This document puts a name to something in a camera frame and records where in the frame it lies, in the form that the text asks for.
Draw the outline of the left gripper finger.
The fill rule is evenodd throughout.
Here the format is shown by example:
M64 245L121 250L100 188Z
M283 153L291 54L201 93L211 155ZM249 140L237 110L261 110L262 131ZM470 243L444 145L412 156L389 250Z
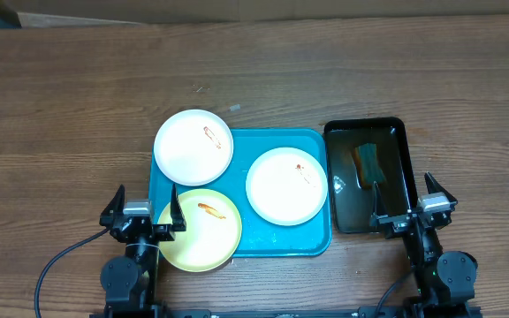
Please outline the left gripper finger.
M173 231L186 231L186 219L179 203L179 195L175 184L171 189L171 228Z
M114 216L123 211L125 205L125 186L120 185L110 203L106 206L100 217Z

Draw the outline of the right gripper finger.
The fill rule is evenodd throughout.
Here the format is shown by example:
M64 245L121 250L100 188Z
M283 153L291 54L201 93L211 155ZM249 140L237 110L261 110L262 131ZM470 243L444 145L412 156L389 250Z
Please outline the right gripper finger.
M451 206L456 206L458 204L458 200L452 194L450 194L442 185L440 185L430 172L426 172L424 174L424 180L429 194L443 193L446 199L450 202Z
M388 213L377 182L373 183L373 217L387 217Z

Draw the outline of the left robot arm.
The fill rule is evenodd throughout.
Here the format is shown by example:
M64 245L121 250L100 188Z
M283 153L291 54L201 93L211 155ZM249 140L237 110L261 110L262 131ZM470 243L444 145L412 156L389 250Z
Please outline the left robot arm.
M125 188L120 186L100 214L99 224L125 245L125 254L109 260L100 275L105 317L173 316L165 303L156 300L156 280L159 244L173 242L178 232L186 231L176 187L171 189L169 212L169 223L156 224L151 201L126 201Z

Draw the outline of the green orange sponge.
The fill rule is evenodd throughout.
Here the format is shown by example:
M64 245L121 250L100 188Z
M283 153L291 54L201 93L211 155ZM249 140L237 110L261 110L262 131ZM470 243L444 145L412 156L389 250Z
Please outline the green orange sponge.
M374 143L365 143L352 152L360 188L370 189L374 183L382 184L386 176L378 160L377 147Z

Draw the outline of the white plate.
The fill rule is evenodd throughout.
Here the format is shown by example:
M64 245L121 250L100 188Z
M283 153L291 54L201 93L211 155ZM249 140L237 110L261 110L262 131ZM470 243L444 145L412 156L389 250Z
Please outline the white plate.
M183 186L203 186L222 176L233 150L229 126L206 110L184 110L169 117L153 146L160 171Z
M298 148L273 148L251 165L247 199L264 220L294 226L311 220L322 209L328 183L322 165Z

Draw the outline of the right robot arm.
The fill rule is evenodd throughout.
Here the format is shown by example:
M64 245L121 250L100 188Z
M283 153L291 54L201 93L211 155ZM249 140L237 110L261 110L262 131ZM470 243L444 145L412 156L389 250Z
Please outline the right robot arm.
M395 310L397 317L475 317L478 308L468 301L475 297L478 263L466 252L445 252L437 230L450 224L457 199L430 174L424 174L428 193L415 208L404 215L387 216L378 184L373 184L373 210L370 225L387 239L401 238L411 268L399 278L376 305L373 315L379 316L392 291L413 276L419 295L404 301Z

